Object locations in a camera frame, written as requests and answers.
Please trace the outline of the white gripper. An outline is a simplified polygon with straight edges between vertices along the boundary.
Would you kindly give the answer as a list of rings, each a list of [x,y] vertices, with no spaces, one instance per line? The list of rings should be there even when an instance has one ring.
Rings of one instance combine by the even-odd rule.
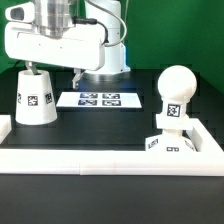
[[[77,89],[85,70],[104,65],[105,52],[100,34],[91,26],[75,25],[75,1],[29,1],[5,10],[5,51],[23,60],[38,75],[36,63],[74,69],[72,88]]]

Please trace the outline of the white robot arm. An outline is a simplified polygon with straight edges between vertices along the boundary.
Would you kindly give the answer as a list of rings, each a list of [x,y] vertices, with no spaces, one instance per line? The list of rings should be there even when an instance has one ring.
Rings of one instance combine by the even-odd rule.
[[[130,71],[123,41],[127,27],[119,0],[29,0],[5,10],[6,54],[25,63],[33,75],[38,63],[72,68],[82,77],[112,81]]]

